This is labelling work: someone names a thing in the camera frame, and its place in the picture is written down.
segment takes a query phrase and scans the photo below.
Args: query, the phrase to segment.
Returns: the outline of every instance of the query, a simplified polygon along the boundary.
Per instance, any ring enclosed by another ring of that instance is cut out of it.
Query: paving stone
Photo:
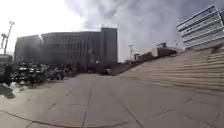
[[[145,119],[178,108],[191,95],[170,90],[154,90],[148,94],[120,95],[119,99],[137,119]]]
[[[37,118],[44,114],[52,105],[53,104],[50,103],[37,103],[16,99],[8,102],[4,110],[26,119],[37,120]]]
[[[195,94],[195,96],[192,98],[195,102],[201,102],[211,105],[219,105],[221,103],[222,98],[214,96],[214,95],[208,95],[203,93]]]
[[[39,121],[67,127],[80,127],[83,123],[86,107],[79,105],[55,105]]]
[[[215,127],[224,128],[224,109],[222,108],[218,119],[215,121]]]
[[[46,103],[56,103],[62,97],[65,97],[69,93],[68,90],[49,90],[45,91],[38,97],[36,101],[46,102]]]
[[[141,128],[141,126],[139,126],[137,123],[128,123],[119,126],[114,126],[111,128]]]
[[[59,127],[50,126],[50,125],[43,125],[43,124],[37,124],[37,123],[32,123],[28,128],[59,128]]]
[[[26,128],[31,122],[0,113],[1,128]]]
[[[84,126],[108,126],[130,121],[134,121],[132,116],[113,97],[92,96]]]
[[[212,125],[220,110],[218,107],[213,105],[198,102],[188,102],[178,111],[190,118]]]
[[[57,104],[63,105],[87,105],[88,97],[87,96],[80,96],[80,95],[69,95],[60,98],[57,101]]]
[[[151,119],[139,121],[144,128],[211,128],[176,112],[169,112]]]

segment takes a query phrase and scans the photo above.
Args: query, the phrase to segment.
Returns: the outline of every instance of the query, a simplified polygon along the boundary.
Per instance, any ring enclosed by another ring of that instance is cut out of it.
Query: tall building
[[[186,49],[201,50],[224,43],[224,25],[215,6],[181,22],[177,29]]]
[[[34,50],[39,51],[40,59],[34,56]],[[41,37],[21,37],[17,39],[15,56],[22,60],[38,58],[48,64],[79,64],[87,69],[96,63],[116,64],[117,52],[117,29],[102,28],[101,31],[54,32],[42,34]]]
[[[38,35],[25,36],[17,38],[15,45],[15,60],[35,59],[41,61],[41,38]]]

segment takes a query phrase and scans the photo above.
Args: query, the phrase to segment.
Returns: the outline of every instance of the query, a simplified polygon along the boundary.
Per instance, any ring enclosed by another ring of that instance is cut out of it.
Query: cloud
[[[223,8],[223,0],[65,0],[67,8],[86,19],[83,28],[117,27],[119,58],[127,59],[129,44],[144,53],[156,44],[179,43],[176,25],[209,5]]]

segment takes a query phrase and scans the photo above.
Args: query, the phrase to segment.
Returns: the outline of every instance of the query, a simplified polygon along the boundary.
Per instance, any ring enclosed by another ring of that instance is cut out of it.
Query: person
[[[4,71],[4,83],[7,86],[10,86],[11,84],[11,73],[12,73],[12,66],[5,65],[5,71]]]

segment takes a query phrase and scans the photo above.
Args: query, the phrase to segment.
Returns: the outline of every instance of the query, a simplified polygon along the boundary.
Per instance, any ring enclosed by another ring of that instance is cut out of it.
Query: pole
[[[129,47],[130,47],[130,62],[131,62],[131,59],[132,59],[132,53],[133,53],[133,49],[132,49],[133,45],[129,45]]]
[[[7,38],[6,38],[6,43],[5,43],[5,48],[4,48],[4,55],[6,55],[6,49],[7,49],[7,46],[8,46],[9,35],[11,33],[11,30],[12,30],[12,25],[14,25],[15,23],[13,21],[10,21],[9,24],[10,24],[10,27],[9,27],[9,32],[8,32],[8,35],[7,35]]]

